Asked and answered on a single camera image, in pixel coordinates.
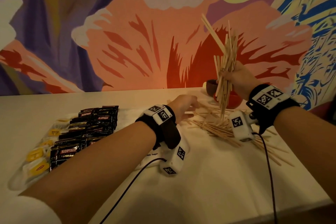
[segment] black wrist strap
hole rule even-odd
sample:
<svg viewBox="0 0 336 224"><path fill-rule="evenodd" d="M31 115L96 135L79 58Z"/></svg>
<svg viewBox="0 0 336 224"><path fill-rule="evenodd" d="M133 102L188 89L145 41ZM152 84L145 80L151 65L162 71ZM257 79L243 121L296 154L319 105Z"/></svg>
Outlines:
<svg viewBox="0 0 336 224"><path fill-rule="evenodd" d="M248 107L251 108L252 115L258 120L260 129L259 129L259 134L263 134L266 129L270 126L273 126L273 123L275 121L275 118L277 117L277 115L286 108L292 107L292 106L298 106L300 107L300 105L292 98L290 98L288 95L288 99L283 100L282 102L277 103L274 107L267 108L267 104L265 104L267 101L271 101L271 99L276 99L275 96L273 96L270 92L267 93L262 93L260 94L260 92L262 90L265 90L267 87L269 87L270 85L268 84L260 84L258 86L256 86L250 93L249 96L249 101L246 103L246 105ZM276 94L280 94L282 96L286 95L284 94L282 91L280 91L277 88L274 88L274 90L272 90L273 93ZM259 99L254 100L256 95L261 95Z"/></svg>
<svg viewBox="0 0 336 224"><path fill-rule="evenodd" d="M178 129L176 128L175 114L169 106L167 105L164 106L172 114L172 117L164 121L161 125L158 125L152 116L148 116L145 114L136 120L136 122L142 121L146 123L147 126L149 126L154 131L156 135L156 143L155 146L153 147L153 150L160 147L160 143L163 141L166 143L169 149L174 149L181 141L181 135Z"/></svg>

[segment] dark cup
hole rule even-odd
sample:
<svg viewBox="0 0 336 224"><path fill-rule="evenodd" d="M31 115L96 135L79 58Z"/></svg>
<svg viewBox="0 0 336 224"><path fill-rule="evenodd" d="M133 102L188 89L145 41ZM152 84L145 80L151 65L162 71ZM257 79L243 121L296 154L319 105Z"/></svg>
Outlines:
<svg viewBox="0 0 336 224"><path fill-rule="evenodd" d="M207 94L212 97L216 93L217 86L218 84L215 79L208 80L206 84Z"/></svg>

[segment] red bowl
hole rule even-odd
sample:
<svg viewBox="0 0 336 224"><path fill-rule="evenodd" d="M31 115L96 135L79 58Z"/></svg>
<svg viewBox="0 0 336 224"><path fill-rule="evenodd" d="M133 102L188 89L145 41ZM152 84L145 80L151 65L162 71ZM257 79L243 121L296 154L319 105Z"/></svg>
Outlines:
<svg viewBox="0 0 336 224"><path fill-rule="evenodd" d="M215 94L213 95L213 98L216 102L217 101L217 98L215 97ZM230 92L230 95L229 95L229 101L228 101L228 104L227 104L227 109L235 109L237 108L238 106L240 106L240 104L242 103L243 99L237 95L237 93L233 90Z"/></svg>

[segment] person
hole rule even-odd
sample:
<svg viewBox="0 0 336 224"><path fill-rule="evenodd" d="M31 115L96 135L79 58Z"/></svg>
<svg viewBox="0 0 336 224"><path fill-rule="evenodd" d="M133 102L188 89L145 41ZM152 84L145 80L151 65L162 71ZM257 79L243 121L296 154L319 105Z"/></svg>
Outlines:
<svg viewBox="0 0 336 224"><path fill-rule="evenodd" d="M245 100L262 84L239 61L233 72L221 74ZM198 107L197 97L180 95L169 106L179 123L192 116L185 112ZM296 106L282 110L274 126L331 199L336 200L336 127ZM89 222L155 142L155 133L141 121L103 138L4 205L1 223L38 223L47 219L54 224Z"/></svg>

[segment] hand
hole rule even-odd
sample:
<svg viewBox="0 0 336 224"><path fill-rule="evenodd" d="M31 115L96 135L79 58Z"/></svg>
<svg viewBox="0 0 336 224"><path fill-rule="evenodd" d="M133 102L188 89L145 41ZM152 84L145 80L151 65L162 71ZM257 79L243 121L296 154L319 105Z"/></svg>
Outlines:
<svg viewBox="0 0 336 224"><path fill-rule="evenodd" d="M233 72L220 71L223 79L233 84L234 91L243 99L248 100L251 91L262 84L242 63L236 61Z"/></svg>
<svg viewBox="0 0 336 224"><path fill-rule="evenodd" d="M174 111L176 124L178 124L181 120L193 117L193 114L186 114L185 112L195 111L196 108L199 107L197 97L192 95L179 95L170 102L168 106Z"/></svg>

